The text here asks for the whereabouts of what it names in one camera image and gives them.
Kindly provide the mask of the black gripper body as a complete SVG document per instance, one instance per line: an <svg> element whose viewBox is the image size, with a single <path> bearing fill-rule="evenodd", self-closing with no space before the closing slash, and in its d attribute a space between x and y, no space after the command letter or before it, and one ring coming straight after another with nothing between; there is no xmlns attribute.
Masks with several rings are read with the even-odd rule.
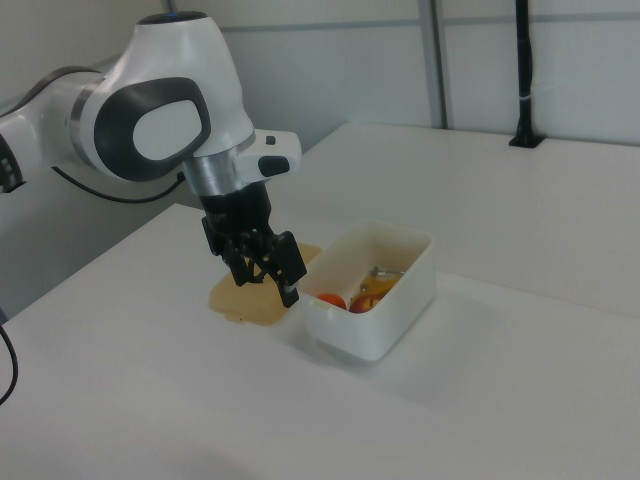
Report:
<svg viewBox="0 0 640 480"><path fill-rule="evenodd" d="M264 182L254 182L224 195L200 196L209 227L233 235L250 231L271 234L271 203Z"/></svg>

